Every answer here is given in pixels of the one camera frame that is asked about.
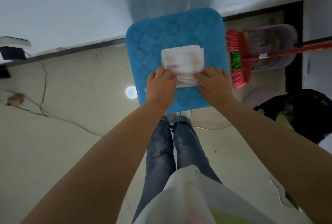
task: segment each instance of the blue jeans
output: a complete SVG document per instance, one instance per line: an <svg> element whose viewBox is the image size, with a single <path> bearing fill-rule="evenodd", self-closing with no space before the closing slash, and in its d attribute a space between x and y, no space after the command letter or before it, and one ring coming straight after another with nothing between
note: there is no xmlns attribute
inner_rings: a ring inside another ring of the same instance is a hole
<svg viewBox="0 0 332 224"><path fill-rule="evenodd" d="M172 140L170 124L166 116L161 118L151 136L146 151L143 193L132 222L136 220L143 208L163 191L169 177L176 171L173 141L178 156L178 169L193 164L203 175L221 183L210 167L189 118L177 116L172 124L174 124L174 140Z"/></svg>

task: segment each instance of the folded towel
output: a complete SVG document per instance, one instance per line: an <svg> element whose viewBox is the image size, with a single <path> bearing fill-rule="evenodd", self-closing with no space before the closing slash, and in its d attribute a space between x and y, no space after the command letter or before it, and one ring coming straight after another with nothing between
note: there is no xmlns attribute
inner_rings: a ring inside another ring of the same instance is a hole
<svg viewBox="0 0 332 224"><path fill-rule="evenodd" d="M193 75L204 68L204 48L195 45L161 50L161 63L177 74L177 88L197 86Z"/></svg>

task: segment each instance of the blue plastic stool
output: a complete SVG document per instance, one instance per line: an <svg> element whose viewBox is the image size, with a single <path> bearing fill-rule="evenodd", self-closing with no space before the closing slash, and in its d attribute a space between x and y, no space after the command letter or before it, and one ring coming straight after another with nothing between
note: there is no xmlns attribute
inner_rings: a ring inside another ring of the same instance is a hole
<svg viewBox="0 0 332 224"><path fill-rule="evenodd" d="M130 26L126 45L139 104L146 100L147 77L161 66L161 50L199 45L204 48L205 67L227 70L224 25L211 8L142 20ZM166 113L209 107L197 87L177 88Z"/></svg>

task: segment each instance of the left hand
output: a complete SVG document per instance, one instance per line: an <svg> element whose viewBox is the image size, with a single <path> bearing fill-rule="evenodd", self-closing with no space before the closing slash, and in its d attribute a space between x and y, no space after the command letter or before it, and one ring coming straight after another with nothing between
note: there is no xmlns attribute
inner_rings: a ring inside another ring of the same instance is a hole
<svg viewBox="0 0 332 224"><path fill-rule="evenodd" d="M176 74L169 68L159 67L149 74L146 86L146 102L153 103L164 112L172 105L177 83Z"/></svg>

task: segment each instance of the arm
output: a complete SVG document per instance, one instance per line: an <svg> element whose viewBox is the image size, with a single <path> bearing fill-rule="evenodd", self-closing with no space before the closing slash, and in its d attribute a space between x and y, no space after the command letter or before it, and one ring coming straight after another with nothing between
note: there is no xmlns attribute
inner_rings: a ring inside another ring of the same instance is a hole
<svg viewBox="0 0 332 224"><path fill-rule="evenodd" d="M22 223L115 223L152 132L173 102L176 82L170 69L151 73L146 102L103 136Z"/></svg>
<svg viewBox="0 0 332 224"><path fill-rule="evenodd" d="M207 67L197 74L205 100L240 132L271 174L314 223L332 223L332 155L233 98L229 75Z"/></svg>

